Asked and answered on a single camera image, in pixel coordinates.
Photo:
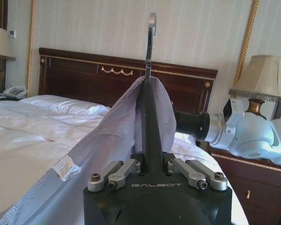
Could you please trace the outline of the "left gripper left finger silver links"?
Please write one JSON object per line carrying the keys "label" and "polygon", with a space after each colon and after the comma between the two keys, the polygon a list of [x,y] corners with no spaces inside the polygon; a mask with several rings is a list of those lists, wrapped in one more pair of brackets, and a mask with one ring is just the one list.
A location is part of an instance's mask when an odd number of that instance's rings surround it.
{"label": "left gripper left finger silver links", "polygon": [[88,179],[88,191],[102,191],[105,186],[111,191],[123,188],[126,179],[132,173],[140,173],[144,156],[142,153],[132,154],[124,161],[111,161],[101,172],[93,173]]}

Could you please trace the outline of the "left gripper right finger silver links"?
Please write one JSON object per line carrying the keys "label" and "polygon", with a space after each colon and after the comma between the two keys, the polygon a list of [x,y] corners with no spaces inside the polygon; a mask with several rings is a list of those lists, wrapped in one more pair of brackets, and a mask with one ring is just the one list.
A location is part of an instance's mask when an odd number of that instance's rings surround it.
{"label": "left gripper right finger silver links", "polygon": [[215,172],[198,160],[183,161],[180,158],[171,158],[167,161],[167,170],[170,173],[182,174],[188,185],[199,190],[211,187],[216,191],[225,191],[228,180],[222,172]]}

